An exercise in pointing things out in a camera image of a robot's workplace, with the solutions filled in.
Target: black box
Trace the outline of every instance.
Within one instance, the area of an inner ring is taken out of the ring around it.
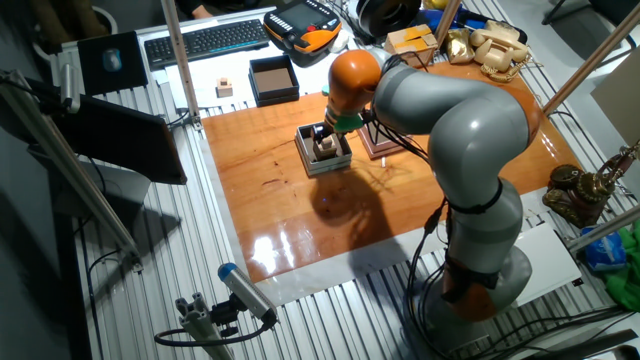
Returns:
[[[251,60],[249,81],[258,107],[300,99],[300,85],[289,55]]]
[[[86,95],[145,86],[149,83],[135,31],[78,41]],[[109,69],[110,61],[119,66]]]

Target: monitor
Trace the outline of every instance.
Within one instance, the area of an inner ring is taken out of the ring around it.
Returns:
[[[27,81],[43,102],[60,101],[60,88]],[[0,107],[6,106],[0,99]],[[173,137],[158,116],[82,95],[76,114],[52,115],[52,119],[78,154],[136,171],[153,182],[187,182]],[[17,118],[0,118],[0,126],[29,144],[35,143]]]

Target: wooden table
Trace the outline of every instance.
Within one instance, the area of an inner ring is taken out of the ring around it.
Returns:
[[[518,77],[485,78],[476,64],[436,64],[429,72],[504,88],[531,119],[541,119],[531,146],[500,175],[520,194],[546,186],[560,164],[578,165]],[[351,167],[308,178],[294,143],[296,128],[323,121],[326,98],[254,108],[203,120],[249,275],[254,282],[420,228],[442,201],[431,170],[408,152],[369,160],[357,133],[347,135]],[[416,136],[427,148],[428,136]]]

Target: small white box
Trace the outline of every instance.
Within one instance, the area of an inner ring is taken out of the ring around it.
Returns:
[[[311,132],[314,126],[321,126],[324,123],[309,124],[299,126],[296,131],[295,139],[300,158],[304,164],[304,169],[308,176],[317,175],[323,172],[336,170],[351,165],[351,148],[346,138],[338,139],[336,135],[333,141],[336,143],[336,156],[327,160],[318,161],[313,151],[314,140],[311,138]]]
[[[233,88],[231,87],[231,80],[227,78],[218,79],[218,97],[227,97],[233,95]]]

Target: brass figurine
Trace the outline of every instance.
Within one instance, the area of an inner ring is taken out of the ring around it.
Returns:
[[[560,165],[551,172],[542,203],[578,228],[595,225],[615,183],[640,154],[640,141],[623,146],[597,173],[585,173],[573,165]]]

